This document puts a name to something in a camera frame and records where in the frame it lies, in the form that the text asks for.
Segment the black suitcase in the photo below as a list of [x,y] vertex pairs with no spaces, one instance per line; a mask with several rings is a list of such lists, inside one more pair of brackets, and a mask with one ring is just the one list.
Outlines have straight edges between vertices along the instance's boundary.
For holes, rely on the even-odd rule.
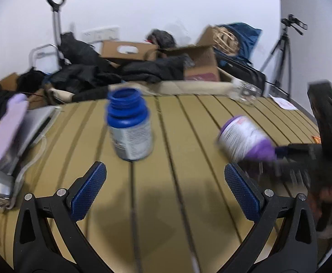
[[262,72],[226,56],[217,54],[215,57],[218,67],[224,72],[237,79],[256,86],[261,90],[261,93],[264,93],[266,86],[266,76]]

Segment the blue fabric bag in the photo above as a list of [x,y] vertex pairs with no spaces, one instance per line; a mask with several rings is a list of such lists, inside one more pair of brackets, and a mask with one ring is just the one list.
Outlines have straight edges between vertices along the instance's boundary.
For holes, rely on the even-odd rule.
[[262,30],[259,28],[251,27],[250,25],[242,22],[230,23],[225,25],[239,42],[239,50],[236,59],[246,65],[253,65],[250,61],[253,48],[257,44]]

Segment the black plastic bag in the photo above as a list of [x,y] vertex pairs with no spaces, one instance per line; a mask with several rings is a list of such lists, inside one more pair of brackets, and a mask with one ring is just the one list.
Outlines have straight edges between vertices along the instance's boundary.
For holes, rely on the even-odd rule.
[[157,45],[161,49],[175,48],[174,37],[167,31],[153,29],[147,36],[146,41]]

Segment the clear glass jar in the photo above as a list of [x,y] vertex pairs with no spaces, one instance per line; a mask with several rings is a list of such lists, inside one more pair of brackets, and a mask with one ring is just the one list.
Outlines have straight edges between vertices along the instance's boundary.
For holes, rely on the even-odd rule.
[[261,89],[253,84],[237,78],[233,79],[231,84],[233,87],[229,92],[229,98],[236,102],[240,102],[248,106],[254,106],[256,100],[261,96]]

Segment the white paper sheet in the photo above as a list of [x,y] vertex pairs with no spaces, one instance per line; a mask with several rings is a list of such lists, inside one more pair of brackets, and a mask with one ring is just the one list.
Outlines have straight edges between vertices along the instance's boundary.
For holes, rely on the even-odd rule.
[[270,96],[270,98],[272,99],[273,102],[275,102],[283,110],[289,110],[289,111],[298,110],[298,108],[295,105],[293,105],[286,99],[283,99],[281,97],[273,97],[273,96]]

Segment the flat cardboard box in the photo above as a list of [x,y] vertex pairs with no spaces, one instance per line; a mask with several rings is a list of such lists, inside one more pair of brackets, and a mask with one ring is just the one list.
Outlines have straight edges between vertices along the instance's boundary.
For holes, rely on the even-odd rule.
[[135,43],[128,41],[104,41],[101,57],[113,63],[128,61],[154,61],[158,46],[151,43]]

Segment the open cardboard box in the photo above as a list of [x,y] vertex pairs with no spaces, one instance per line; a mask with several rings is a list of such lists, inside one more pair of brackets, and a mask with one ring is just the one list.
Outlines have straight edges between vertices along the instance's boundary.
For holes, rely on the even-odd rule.
[[191,59],[184,67],[185,80],[220,81],[211,25],[203,30],[196,44],[158,50],[166,56],[187,55]]

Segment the silver laptop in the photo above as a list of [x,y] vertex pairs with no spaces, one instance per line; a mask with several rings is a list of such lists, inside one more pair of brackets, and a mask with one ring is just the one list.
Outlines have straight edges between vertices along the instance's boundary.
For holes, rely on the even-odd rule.
[[59,106],[28,110],[15,139],[0,160],[0,209],[12,209],[26,171],[46,149],[46,133],[60,115]]

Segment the purple pill bottle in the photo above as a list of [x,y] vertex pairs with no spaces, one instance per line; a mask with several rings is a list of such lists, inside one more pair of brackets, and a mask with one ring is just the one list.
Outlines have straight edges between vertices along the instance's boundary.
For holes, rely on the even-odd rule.
[[231,162],[269,162],[276,158],[270,138],[244,115],[229,119],[220,129],[216,142]]

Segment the woven rattan ball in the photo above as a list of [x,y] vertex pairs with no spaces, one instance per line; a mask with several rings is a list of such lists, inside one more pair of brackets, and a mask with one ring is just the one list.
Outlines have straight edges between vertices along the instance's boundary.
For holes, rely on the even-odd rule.
[[227,56],[236,56],[240,50],[237,37],[226,27],[213,27],[213,47]]

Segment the blue pill bottle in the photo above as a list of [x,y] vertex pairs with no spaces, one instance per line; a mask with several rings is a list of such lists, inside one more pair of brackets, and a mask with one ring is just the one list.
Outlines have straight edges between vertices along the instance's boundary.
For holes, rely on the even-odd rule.
[[117,155],[126,161],[146,158],[153,149],[150,113],[139,90],[121,88],[110,93],[107,125]]

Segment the pile of black clothes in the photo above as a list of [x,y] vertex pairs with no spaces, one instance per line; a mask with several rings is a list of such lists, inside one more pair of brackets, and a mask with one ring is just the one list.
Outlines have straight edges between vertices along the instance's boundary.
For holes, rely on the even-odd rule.
[[31,68],[17,79],[17,92],[41,96],[48,103],[72,103],[105,99],[110,86],[124,82],[157,84],[182,81],[184,71],[194,65],[187,54],[129,61],[114,66],[89,44],[76,40],[72,32],[61,35],[59,51],[69,61],[52,75]]

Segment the white wall socket strip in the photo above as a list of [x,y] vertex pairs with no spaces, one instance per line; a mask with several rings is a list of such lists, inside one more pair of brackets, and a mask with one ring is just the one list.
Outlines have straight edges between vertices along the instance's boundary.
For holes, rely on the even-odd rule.
[[98,43],[107,40],[119,40],[120,27],[109,26],[86,30],[81,33],[81,39],[83,42],[86,43]]

